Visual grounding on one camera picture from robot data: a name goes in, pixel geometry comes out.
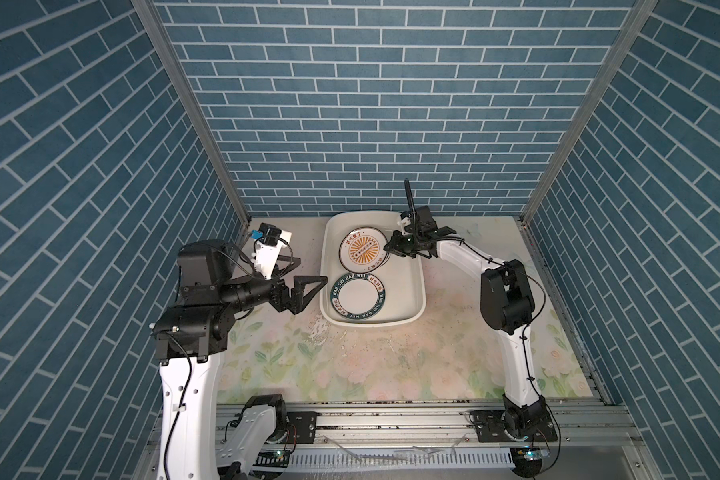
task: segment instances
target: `brick-patterned wallpaper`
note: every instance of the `brick-patterned wallpaper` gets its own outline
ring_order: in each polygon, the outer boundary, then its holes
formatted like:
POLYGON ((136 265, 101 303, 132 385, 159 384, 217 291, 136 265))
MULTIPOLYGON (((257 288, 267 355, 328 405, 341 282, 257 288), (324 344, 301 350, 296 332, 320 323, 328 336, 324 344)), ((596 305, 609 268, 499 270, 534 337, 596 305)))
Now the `brick-patterned wallpaper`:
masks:
POLYGON ((532 230, 665 478, 720 478, 720 0, 660 0, 532 230))
POLYGON ((237 228, 128 0, 0 0, 0 480, 133 472, 175 254, 237 228))
POLYGON ((157 4, 253 215, 516 215, 633 1, 157 4))

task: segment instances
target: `floral tablecloth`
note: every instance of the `floral tablecloth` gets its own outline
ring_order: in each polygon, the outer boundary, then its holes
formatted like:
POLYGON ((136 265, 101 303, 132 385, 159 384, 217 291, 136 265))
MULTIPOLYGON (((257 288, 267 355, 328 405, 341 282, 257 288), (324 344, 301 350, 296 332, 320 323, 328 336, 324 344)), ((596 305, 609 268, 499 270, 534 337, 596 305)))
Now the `floral tablecloth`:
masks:
MULTIPOLYGON (((293 232, 302 257, 296 273, 317 274, 327 219, 268 221, 293 232)), ((513 219, 449 217, 438 224, 497 258, 518 258, 537 276, 513 219)), ((442 260, 424 260, 424 283, 424 314, 402 326, 336 326, 323 318, 317 298, 296 316, 257 307, 230 333, 219 403, 275 392, 289 402, 500 398, 504 368, 496 334, 480 316, 479 282, 442 260)), ((532 290, 538 308, 542 293, 532 290)), ((543 395, 592 395, 549 302, 532 324, 530 345, 543 395)))

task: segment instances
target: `stacked plate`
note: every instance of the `stacked plate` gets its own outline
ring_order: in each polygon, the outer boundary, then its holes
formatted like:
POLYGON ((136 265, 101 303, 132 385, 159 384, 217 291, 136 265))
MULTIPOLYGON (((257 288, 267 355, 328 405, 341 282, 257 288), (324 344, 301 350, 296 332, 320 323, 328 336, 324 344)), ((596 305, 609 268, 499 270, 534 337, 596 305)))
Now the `stacked plate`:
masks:
POLYGON ((336 280, 330 301, 339 315, 350 320, 364 320, 384 306, 384 283, 374 274, 389 258, 384 251, 387 237, 372 226, 349 232, 338 248, 338 259, 349 272, 336 280))

